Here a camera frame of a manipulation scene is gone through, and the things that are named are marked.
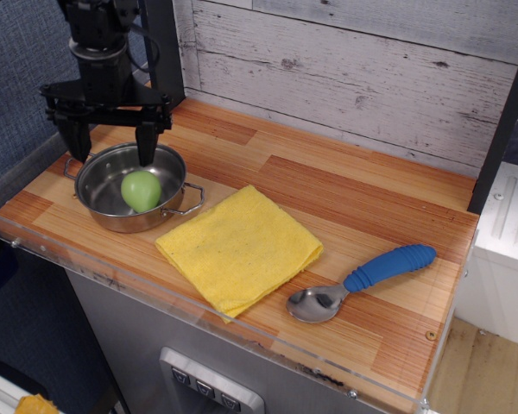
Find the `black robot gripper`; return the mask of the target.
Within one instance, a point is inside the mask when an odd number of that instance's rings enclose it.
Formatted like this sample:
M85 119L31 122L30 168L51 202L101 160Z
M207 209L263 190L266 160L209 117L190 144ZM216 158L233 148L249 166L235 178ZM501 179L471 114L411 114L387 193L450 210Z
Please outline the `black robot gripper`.
M56 125L70 155L87 160L90 124L137 127L140 166L152 164L158 132L172 128L169 96L137 81L125 58L116 64L82 61L79 69L77 80L40 88L47 118Z

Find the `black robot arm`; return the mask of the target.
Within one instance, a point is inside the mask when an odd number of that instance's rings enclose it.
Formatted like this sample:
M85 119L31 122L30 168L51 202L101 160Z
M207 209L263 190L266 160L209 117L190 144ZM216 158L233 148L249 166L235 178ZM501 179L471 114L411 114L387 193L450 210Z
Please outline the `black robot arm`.
M134 24L140 14L136 1L62 1L69 24L69 49L78 62L79 79L46 84L47 119L66 143L69 153L86 161L93 124L133 127L141 166L150 165L160 134L172 127L168 95L137 81L129 33L145 35Z

